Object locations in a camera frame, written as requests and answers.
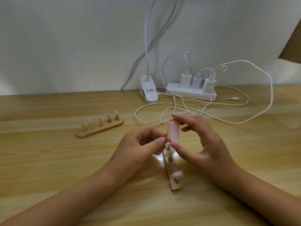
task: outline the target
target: pink nail file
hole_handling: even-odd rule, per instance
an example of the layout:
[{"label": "pink nail file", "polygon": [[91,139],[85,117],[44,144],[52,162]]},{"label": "pink nail file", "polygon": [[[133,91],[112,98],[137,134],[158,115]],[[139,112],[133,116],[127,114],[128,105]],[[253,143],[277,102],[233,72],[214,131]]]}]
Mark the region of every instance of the pink nail file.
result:
[{"label": "pink nail file", "polygon": [[180,124],[178,121],[170,121],[167,128],[167,139],[171,142],[178,142],[180,135]]}]

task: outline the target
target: label sticker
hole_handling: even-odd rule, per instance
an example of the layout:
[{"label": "label sticker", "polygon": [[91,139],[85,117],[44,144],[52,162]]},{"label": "label sticker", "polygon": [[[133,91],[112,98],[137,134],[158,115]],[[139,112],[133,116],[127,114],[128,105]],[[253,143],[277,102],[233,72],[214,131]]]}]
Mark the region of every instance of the label sticker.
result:
[{"label": "label sticker", "polygon": [[147,89],[146,92],[147,92],[147,93],[154,93],[155,90],[154,90],[154,89]]}]

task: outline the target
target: wooden desk surface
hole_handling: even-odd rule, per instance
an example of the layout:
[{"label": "wooden desk surface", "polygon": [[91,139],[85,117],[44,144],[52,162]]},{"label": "wooden desk surface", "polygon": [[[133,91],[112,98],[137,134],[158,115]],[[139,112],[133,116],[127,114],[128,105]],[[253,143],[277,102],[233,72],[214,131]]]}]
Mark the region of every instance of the wooden desk surface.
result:
[{"label": "wooden desk surface", "polygon": [[[269,87],[238,88],[250,96],[247,107],[211,106],[207,112],[243,121],[269,104]],[[274,91],[273,107],[247,123],[208,121],[240,166],[300,198],[301,86],[276,86]],[[218,88],[217,93],[245,101],[232,89]],[[159,102],[172,102],[172,98],[160,96]],[[127,131],[143,126],[134,112],[145,105],[138,91],[3,96],[0,103],[0,222],[98,170]],[[203,107],[199,102],[186,105]],[[138,116],[154,123],[167,107],[148,106]],[[96,120],[116,109],[125,118],[122,126],[84,139],[76,137],[80,121]],[[166,130],[166,125],[159,129]],[[181,133],[180,142],[194,151],[201,149],[194,132]],[[171,192],[162,156],[153,156],[79,225],[268,225],[176,158],[184,172],[182,191]]]}]

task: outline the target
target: power strip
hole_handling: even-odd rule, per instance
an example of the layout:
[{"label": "power strip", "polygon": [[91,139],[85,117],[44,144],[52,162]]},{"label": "power strip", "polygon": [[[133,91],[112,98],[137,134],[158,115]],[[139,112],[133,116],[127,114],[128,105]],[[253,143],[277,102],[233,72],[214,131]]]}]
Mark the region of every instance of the power strip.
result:
[{"label": "power strip", "polygon": [[[191,98],[191,99],[197,99],[197,100],[205,100],[205,101],[211,101],[211,93],[204,93],[203,89],[192,89],[191,85],[189,88],[184,89],[180,87],[179,83],[168,83],[166,87],[166,93],[170,96],[176,96],[172,95],[171,92],[173,92],[176,95],[180,95],[183,98]],[[212,90],[212,101],[214,102],[216,99],[216,93],[215,90]]]}]

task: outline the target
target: white charging cable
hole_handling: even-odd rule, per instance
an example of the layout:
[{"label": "white charging cable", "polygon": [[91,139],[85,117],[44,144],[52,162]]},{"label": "white charging cable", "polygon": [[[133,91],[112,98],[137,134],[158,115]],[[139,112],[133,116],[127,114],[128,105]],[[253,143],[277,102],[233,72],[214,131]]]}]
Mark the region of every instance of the white charging cable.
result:
[{"label": "white charging cable", "polygon": [[[161,68],[161,71],[160,71],[161,79],[162,79],[162,82],[163,82],[165,88],[166,88],[166,85],[165,85],[164,80],[163,80],[163,77],[162,77],[162,70],[163,70],[164,64],[166,63],[168,57],[166,58],[165,62],[163,63],[162,68]],[[210,105],[210,104],[216,104],[216,105],[218,104],[218,105],[226,105],[226,106],[237,106],[237,105],[247,105],[248,102],[249,102],[249,97],[248,97],[245,93],[243,93],[242,91],[240,91],[240,90],[237,89],[237,88],[230,87],[230,86],[215,86],[215,87],[228,87],[228,88],[232,88],[232,89],[235,89],[235,90],[239,91],[239,92],[242,93],[244,96],[246,96],[247,100],[246,100],[245,103],[239,103],[239,104],[225,104],[225,103],[219,103],[219,102],[212,102],[212,93],[213,93],[213,84],[212,84],[212,86],[211,86],[211,100],[210,100],[210,102],[205,102],[205,101],[201,101],[201,100],[198,100],[198,99],[192,99],[192,98],[183,98],[182,96],[177,95],[177,94],[175,94],[175,93],[173,93],[173,92],[171,92],[171,91],[169,91],[171,94],[158,93],[158,94],[164,94],[164,95],[166,95],[166,96],[173,96],[174,103],[164,102],[164,103],[147,104],[147,105],[142,106],[141,108],[139,108],[139,109],[136,110],[136,112],[135,112],[135,117],[136,117],[139,121],[141,121],[142,123],[148,124],[148,123],[142,121],[141,119],[139,119],[139,118],[137,117],[137,115],[136,115],[137,112],[140,111],[141,109],[143,109],[143,108],[146,107],[146,106],[149,106],[149,105],[159,105],[159,104],[169,104],[169,105],[174,105],[174,106],[167,108],[167,109],[164,111],[164,113],[161,115],[161,117],[160,117],[160,122],[159,122],[159,123],[156,123],[156,124],[152,124],[152,125],[167,124],[167,123],[169,122],[169,120],[162,121],[161,119],[162,119],[162,117],[164,116],[164,114],[167,112],[167,110],[168,110],[168,109],[171,109],[171,108],[174,109],[174,112],[175,112],[176,109],[181,109],[181,110],[185,110],[185,112],[183,112],[183,113],[192,113],[192,114],[194,114],[193,112],[191,112],[191,111],[189,110],[189,109],[191,109],[191,110],[194,110],[194,111],[196,111],[196,112],[199,112],[200,115],[205,114],[206,116],[208,116],[208,117],[210,117],[210,118],[213,118],[213,119],[216,119],[216,120],[219,120],[219,121],[223,121],[223,122],[227,122],[227,123],[230,123],[230,124],[242,124],[242,123],[245,123],[245,122],[247,122],[247,121],[249,121],[249,120],[251,120],[251,119],[253,119],[253,118],[255,118],[255,117],[259,116],[259,115],[261,115],[262,113],[266,112],[266,111],[272,106],[272,104],[273,104],[273,82],[272,82],[271,76],[270,76],[267,72],[263,71],[262,69],[260,69],[260,68],[257,67],[256,65],[254,65],[253,63],[251,63],[251,62],[249,62],[249,61],[246,61],[246,60],[237,60],[237,61],[233,61],[233,62],[228,62],[228,63],[224,63],[224,64],[218,65],[215,69],[204,68],[204,69],[202,69],[202,70],[212,70],[212,71],[213,71],[213,73],[212,73],[212,74],[213,74],[213,82],[214,82],[214,80],[215,80],[215,75],[216,75],[216,74],[215,74],[215,71],[216,71],[216,69],[217,69],[219,66],[223,66],[223,65],[231,64],[231,63],[236,63],[236,62],[247,62],[247,63],[251,64],[252,66],[254,66],[255,68],[257,68],[258,70],[260,70],[261,72],[265,73],[265,74],[269,77],[269,79],[270,79],[270,85],[271,85],[271,101],[270,101],[269,106],[268,106],[264,111],[262,111],[262,112],[260,112],[260,113],[258,113],[258,114],[256,114],[256,115],[254,115],[254,116],[252,116],[251,118],[249,118],[249,119],[247,119],[247,120],[245,120],[245,121],[242,121],[242,122],[231,122],[231,121],[226,121],[226,120],[219,119],[219,118],[216,118],[216,117],[213,117],[213,116],[211,116],[211,115],[209,115],[209,114],[204,113],[205,108],[206,108],[208,105]],[[175,102],[175,96],[181,98],[182,104],[183,104],[183,105],[177,105],[177,104],[176,104],[176,102]],[[185,106],[185,103],[184,103],[184,101],[183,101],[183,99],[199,101],[199,102],[205,103],[206,105],[204,106],[204,108],[202,109],[202,111],[200,111],[200,110],[197,110],[197,109],[195,109],[195,108],[186,107],[186,106]],[[238,100],[239,98],[238,98],[238,97],[232,97],[232,98],[222,98],[222,99]]]}]

